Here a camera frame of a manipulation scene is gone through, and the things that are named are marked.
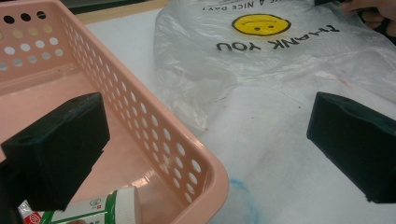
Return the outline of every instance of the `clear plastic bag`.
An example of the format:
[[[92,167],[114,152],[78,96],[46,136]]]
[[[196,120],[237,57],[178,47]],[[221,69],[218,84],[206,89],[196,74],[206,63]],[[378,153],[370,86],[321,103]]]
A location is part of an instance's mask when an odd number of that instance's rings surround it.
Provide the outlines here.
[[[285,31],[233,27],[251,14],[276,16]],[[396,222],[395,204],[368,203],[306,138],[318,91],[396,119],[396,47],[357,15],[313,0],[169,0],[154,56],[157,95],[230,177],[211,223]]]
[[[234,87],[297,74],[310,77],[307,87],[342,78],[396,99],[395,47],[335,3],[170,0],[156,20],[154,55],[163,101],[195,130]]]

